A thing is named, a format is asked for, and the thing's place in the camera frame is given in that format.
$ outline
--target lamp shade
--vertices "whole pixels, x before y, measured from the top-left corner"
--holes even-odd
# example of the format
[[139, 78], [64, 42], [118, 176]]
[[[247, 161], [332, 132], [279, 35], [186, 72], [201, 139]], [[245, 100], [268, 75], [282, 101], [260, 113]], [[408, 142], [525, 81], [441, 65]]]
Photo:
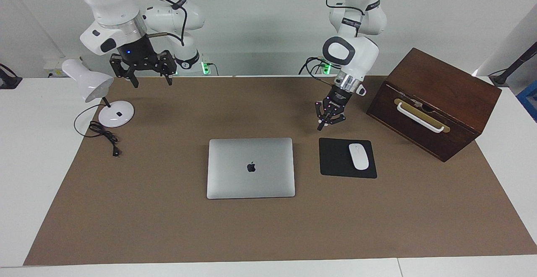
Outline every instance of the lamp shade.
[[114, 82], [113, 77], [100, 72], [92, 72], [75, 59], [66, 60], [62, 64], [62, 70], [76, 81], [86, 103], [106, 97], [109, 87]]

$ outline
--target lamp neck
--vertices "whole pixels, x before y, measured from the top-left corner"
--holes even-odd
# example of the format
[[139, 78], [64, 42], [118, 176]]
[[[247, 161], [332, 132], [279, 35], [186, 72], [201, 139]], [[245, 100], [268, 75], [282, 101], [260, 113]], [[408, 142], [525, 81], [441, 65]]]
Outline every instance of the lamp neck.
[[108, 100], [106, 99], [106, 97], [103, 97], [102, 100], [104, 101], [104, 104], [106, 105], [106, 107], [110, 108], [110, 103], [108, 103]]

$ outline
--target black mouse pad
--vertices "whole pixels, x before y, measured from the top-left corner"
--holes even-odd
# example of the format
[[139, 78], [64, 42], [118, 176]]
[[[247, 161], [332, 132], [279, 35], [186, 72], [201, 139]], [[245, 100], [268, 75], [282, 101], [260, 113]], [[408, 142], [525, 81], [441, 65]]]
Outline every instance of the black mouse pad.
[[[363, 145], [368, 155], [370, 164], [365, 170], [357, 170], [352, 162], [349, 145], [355, 143]], [[370, 141], [320, 138], [319, 156], [323, 175], [376, 179], [375, 159]]]

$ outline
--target white lamp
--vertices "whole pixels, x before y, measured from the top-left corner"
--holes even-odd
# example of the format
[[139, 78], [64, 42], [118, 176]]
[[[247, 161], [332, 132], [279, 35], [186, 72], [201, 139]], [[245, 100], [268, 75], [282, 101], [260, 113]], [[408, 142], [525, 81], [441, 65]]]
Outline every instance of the white lamp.
[[134, 116], [134, 107], [127, 101], [108, 103], [106, 95], [114, 78], [100, 72], [92, 72], [80, 61], [69, 59], [62, 64], [63, 72], [73, 78], [86, 103], [102, 98], [106, 107], [99, 113], [99, 122], [106, 128], [123, 126]]

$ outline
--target green light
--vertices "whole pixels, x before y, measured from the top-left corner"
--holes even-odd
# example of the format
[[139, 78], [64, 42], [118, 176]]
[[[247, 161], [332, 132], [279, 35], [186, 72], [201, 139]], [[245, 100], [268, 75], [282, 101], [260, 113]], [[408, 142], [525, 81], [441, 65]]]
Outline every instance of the green light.
[[209, 65], [207, 65], [207, 63], [202, 62], [201, 66], [203, 67], [203, 74], [204, 75], [211, 74], [211, 67], [209, 67]]
[[323, 73], [324, 74], [330, 74], [330, 70], [332, 69], [332, 65], [330, 64], [325, 64], [324, 67], [323, 67]]

